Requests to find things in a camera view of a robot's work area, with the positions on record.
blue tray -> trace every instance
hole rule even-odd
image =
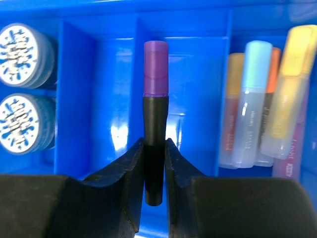
[[[57,89],[0,84],[11,93],[56,97],[56,146],[13,156],[0,148],[0,173],[82,179],[143,136],[143,44],[169,43],[166,129],[181,153],[209,176],[269,177],[271,168],[219,169],[227,58],[251,40],[283,49],[288,30],[317,24],[316,0],[6,0],[0,28],[27,24],[58,43]],[[317,207],[317,63],[311,76],[301,183]],[[143,203],[140,236],[166,237],[166,198]]]

orange cap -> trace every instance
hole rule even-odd
[[[273,47],[271,64],[269,67],[268,81],[266,85],[266,92],[273,93],[278,79],[279,60],[281,58],[281,49]]]

storage box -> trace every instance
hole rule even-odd
[[[56,97],[56,146],[13,156],[0,148],[0,173],[82,179],[143,136],[143,44],[169,43],[166,135],[199,170],[216,177],[269,177],[272,168],[218,167],[227,59],[251,40],[284,48],[288,30],[317,24],[316,0],[0,1],[0,27],[20,22],[58,42],[57,87],[11,93]],[[317,207],[317,63],[311,86],[301,183]],[[140,236],[166,237],[166,197],[143,202]]]

yellow cap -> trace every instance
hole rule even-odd
[[[281,62],[280,73],[287,76],[310,74],[317,47],[317,25],[290,29]]]
[[[227,72],[227,95],[239,95],[242,81],[244,53],[233,53],[229,55]]]

paint jar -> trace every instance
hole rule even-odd
[[[23,155],[54,146],[55,105],[50,98],[11,94],[0,104],[0,143]]]
[[[0,32],[0,80],[11,87],[50,87],[56,82],[53,44],[29,26],[13,23]]]

